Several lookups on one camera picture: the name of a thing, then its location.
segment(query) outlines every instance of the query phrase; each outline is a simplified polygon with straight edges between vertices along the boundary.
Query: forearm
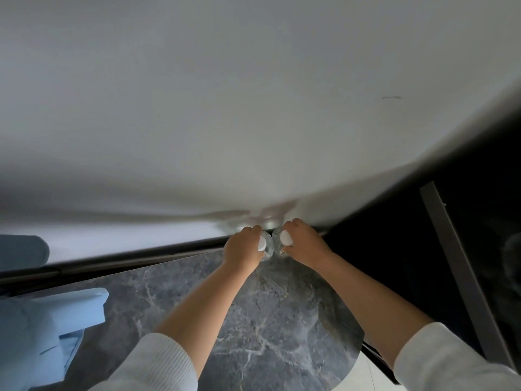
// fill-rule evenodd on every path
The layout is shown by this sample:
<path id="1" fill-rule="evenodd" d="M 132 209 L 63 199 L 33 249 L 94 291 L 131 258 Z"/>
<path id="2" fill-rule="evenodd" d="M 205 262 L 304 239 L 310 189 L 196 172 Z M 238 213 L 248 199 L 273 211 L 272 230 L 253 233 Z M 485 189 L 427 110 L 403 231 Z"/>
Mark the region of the forearm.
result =
<path id="1" fill-rule="evenodd" d="M 336 291 L 393 368 L 402 347 L 432 321 L 398 294 L 331 253 L 315 269 Z"/>
<path id="2" fill-rule="evenodd" d="M 249 273 L 222 264 L 189 294 L 156 332 L 171 337 L 190 356 L 198 377 L 212 351 L 219 329 Z"/>

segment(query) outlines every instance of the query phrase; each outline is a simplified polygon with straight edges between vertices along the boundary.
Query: white sleeve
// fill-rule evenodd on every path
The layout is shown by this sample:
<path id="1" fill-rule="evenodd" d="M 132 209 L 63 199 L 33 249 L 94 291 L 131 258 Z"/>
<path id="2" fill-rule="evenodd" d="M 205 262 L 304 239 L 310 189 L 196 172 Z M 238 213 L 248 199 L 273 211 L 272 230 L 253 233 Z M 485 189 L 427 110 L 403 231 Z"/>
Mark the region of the white sleeve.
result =
<path id="1" fill-rule="evenodd" d="M 90 391 L 196 391 L 197 374 L 185 350 L 166 335 L 144 336 L 119 368 Z"/>
<path id="2" fill-rule="evenodd" d="M 521 390 L 521 377 L 492 364 L 443 324 L 420 329 L 396 357 L 394 375 L 408 391 Z"/>

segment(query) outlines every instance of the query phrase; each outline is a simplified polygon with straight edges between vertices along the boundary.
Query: marble surface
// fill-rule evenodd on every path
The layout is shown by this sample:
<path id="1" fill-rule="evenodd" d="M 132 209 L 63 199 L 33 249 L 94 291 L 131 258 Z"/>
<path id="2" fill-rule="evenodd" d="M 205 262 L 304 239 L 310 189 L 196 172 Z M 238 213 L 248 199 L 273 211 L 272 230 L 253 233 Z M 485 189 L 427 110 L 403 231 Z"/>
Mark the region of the marble surface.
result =
<path id="1" fill-rule="evenodd" d="M 218 267 L 221 252 L 62 287 L 103 287 L 106 322 L 85 331 L 67 376 L 40 390 L 87 390 L 105 380 L 138 340 Z M 290 258 L 262 262 L 225 318 L 199 390 L 330 390 L 349 373 L 363 331 L 316 273 Z"/>

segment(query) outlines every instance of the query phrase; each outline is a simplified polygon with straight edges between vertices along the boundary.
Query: hand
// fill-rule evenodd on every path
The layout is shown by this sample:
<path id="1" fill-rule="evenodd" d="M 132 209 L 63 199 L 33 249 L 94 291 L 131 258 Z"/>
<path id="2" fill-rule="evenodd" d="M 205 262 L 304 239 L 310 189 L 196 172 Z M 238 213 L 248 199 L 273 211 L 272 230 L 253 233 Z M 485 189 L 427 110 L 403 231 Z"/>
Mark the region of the hand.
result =
<path id="1" fill-rule="evenodd" d="M 283 250 L 297 262 L 317 270 L 320 262 L 333 254 L 316 230 L 303 220 L 295 218 L 293 221 L 286 222 L 283 228 L 288 231 L 293 240 L 293 246 L 284 247 Z"/>
<path id="2" fill-rule="evenodd" d="M 246 226 L 231 236 L 225 244 L 223 264 L 250 275 L 264 256 L 264 252 L 258 250 L 261 233 L 262 228 L 255 225 L 253 228 Z"/>

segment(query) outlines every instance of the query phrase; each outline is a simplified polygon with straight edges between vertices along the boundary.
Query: white bottle cap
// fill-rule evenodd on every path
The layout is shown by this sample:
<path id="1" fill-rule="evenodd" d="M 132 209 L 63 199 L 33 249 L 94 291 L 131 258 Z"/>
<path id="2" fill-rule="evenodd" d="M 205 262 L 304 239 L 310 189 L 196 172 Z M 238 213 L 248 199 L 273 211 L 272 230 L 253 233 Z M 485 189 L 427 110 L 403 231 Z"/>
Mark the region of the white bottle cap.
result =
<path id="1" fill-rule="evenodd" d="M 259 252 L 264 251 L 266 249 L 266 238 L 264 236 L 261 236 L 259 239 Z"/>
<path id="2" fill-rule="evenodd" d="M 290 233 L 285 229 L 280 233 L 280 242 L 282 245 L 293 245 L 293 239 Z"/>

